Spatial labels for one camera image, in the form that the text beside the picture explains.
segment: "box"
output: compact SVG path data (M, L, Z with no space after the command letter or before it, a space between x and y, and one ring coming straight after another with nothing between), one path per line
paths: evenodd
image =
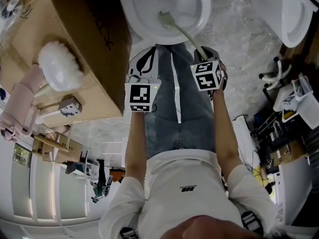
M84 72L83 86L73 92L55 92L37 98L44 112L56 110L58 102L73 95L83 106L75 117L47 117L48 127L79 121L121 116L124 82L131 38L120 0L22 0L23 12L14 34L4 44L0 61L0 84L11 93L50 41L66 44Z
M66 146L66 141L66 136L58 134L57 142L63 146ZM81 158L81 152L82 145L73 140L70 140L69 152L61 151L58 148L54 148L48 144L43 144L42 160L61 164L66 161L79 162Z
M217 90L224 77L219 61L210 61L190 66L199 91Z
M301 140L296 139L294 141L289 142L288 145L289 145L290 153L288 153L288 149L286 146L282 147L279 150L281 160L278 159L276 152L273 153L274 166L278 166L280 164L294 161L302 156L307 157L307 152L306 152L305 146Z
M38 139L34 139L32 154L42 158L42 149L43 149L43 142L39 141Z

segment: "hand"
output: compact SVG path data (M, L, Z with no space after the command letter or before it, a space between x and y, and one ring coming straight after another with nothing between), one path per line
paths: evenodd
M134 177L143 186L146 174L146 163L144 113L132 113L130 135L125 154L125 177Z
M224 74L226 75L226 70L227 70L226 66L221 61L219 61L219 65L220 65L220 69L222 71L224 71ZM225 77L222 78L221 83L220 83L220 88L218 90L214 90L213 95L216 93L216 95L224 96L224 91L223 91L224 80L225 80Z

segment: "white wall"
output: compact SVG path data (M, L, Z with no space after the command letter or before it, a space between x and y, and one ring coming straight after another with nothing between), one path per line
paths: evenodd
M12 161L11 192L14 215L32 217L30 205L30 168Z
M60 170L60 213L62 220L86 217L85 180L65 174L64 168Z
M37 156L33 156L32 159L37 159L35 167L35 209L37 218L53 219L51 204L53 164L42 161L42 159Z
M311 168L306 158L279 165L284 190L284 224L291 225L304 206L312 188Z
M0 137L0 218L11 220L13 205L11 197L11 170L14 143Z

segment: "marble floor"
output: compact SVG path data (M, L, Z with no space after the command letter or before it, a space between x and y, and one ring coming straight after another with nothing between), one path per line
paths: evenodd
M133 31L131 35L131 58L154 45ZM230 117L253 116L266 102L262 93L264 83L258 75L272 70L272 60L282 44L279 38L256 15L249 0L212 0L209 21L195 39L217 50L227 67L229 80L225 99ZM186 46L193 53L194 47L190 43ZM178 108L178 85L176 103ZM125 111L122 118L77 123L72 138L90 150L89 156L103 157L109 166L120 165L122 141L129 134L130 116L130 111Z

